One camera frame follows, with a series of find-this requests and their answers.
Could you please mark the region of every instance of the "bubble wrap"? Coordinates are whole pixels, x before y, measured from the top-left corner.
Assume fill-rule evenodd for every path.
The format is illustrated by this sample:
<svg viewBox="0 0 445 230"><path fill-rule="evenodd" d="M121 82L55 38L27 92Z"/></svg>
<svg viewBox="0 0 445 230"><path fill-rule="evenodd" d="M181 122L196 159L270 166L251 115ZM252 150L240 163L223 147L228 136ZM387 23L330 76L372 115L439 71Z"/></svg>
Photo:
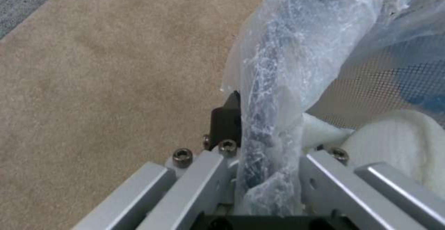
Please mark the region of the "bubble wrap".
<svg viewBox="0 0 445 230"><path fill-rule="evenodd" d="M239 89L243 138L235 213L301 212L302 113L375 24L410 0L264 0L230 51L223 89Z"/></svg>

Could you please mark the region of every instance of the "screw hole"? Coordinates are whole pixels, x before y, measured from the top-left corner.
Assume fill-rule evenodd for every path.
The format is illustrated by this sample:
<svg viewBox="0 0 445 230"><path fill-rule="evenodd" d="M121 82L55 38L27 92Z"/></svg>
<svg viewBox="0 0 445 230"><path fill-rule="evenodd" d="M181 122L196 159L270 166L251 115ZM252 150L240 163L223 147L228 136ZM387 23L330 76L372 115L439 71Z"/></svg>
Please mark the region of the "screw hole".
<svg viewBox="0 0 445 230"><path fill-rule="evenodd" d="M227 141L224 141L224 143L222 145L225 147L230 147L230 146L232 146L232 143L227 140Z"/></svg>
<svg viewBox="0 0 445 230"><path fill-rule="evenodd" d="M310 188L312 188L313 190L317 189L317 183L315 182L315 179L310 178L309 184L310 184Z"/></svg>

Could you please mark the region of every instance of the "black plastic part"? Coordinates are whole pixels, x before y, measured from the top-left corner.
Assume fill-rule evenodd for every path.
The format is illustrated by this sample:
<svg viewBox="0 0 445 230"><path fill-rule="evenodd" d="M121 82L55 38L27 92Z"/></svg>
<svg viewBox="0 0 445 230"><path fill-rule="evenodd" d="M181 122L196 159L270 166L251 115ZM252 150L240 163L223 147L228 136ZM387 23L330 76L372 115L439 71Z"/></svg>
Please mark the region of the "black plastic part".
<svg viewBox="0 0 445 230"><path fill-rule="evenodd" d="M222 140L233 140L240 147L241 132L241 100L240 94L235 91L224 106L212 111L208 150L211 151Z"/></svg>
<svg viewBox="0 0 445 230"><path fill-rule="evenodd" d="M201 214L191 230L357 230L346 217L208 216Z"/></svg>

